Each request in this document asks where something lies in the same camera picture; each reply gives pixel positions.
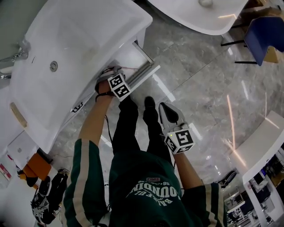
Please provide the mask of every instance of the gray tile floor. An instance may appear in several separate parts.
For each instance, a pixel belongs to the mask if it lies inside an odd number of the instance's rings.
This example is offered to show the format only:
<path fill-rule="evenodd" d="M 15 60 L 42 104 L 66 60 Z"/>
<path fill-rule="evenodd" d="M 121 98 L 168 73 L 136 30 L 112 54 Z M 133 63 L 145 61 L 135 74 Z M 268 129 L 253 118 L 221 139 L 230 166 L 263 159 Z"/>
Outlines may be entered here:
<path fill-rule="evenodd" d="M 151 95 L 157 103 L 169 102 L 180 108 L 194 129 L 197 146 L 186 155 L 203 181 L 221 179 L 233 168 L 228 158 L 233 141 L 228 98 L 237 148 L 269 111 L 284 116 L 284 64 L 234 64 L 235 60 L 252 58 L 242 45 L 221 47 L 221 36 L 197 33 L 165 21 L 147 5 L 141 6 L 154 19 L 146 31 L 144 50 L 160 63 L 161 69 L 132 95 L 140 111 L 136 130 L 140 148 L 146 150 L 149 141 L 142 113 L 144 98 Z M 50 152 L 56 168 L 70 169 L 74 142 L 94 102 L 93 97 L 59 134 Z M 113 100 L 107 114 L 111 135 L 118 114 L 118 101 Z M 108 180 L 113 154 L 106 124 L 99 149 L 104 178 Z"/>

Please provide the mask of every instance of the cable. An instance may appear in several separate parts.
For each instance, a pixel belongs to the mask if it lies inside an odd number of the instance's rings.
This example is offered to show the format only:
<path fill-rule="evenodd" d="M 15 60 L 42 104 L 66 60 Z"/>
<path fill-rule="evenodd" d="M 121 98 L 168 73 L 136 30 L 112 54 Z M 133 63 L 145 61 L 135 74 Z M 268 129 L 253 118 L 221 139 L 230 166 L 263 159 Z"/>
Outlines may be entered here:
<path fill-rule="evenodd" d="M 109 126 L 109 122 L 108 122 L 107 116 L 105 116 L 105 119 L 106 119 L 106 122 L 107 122 L 108 135 L 109 135 L 109 137 L 110 137 L 110 142 L 111 142 L 111 144 L 112 144 L 112 138 L 111 138 L 111 135 L 110 135 L 110 126 Z"/>

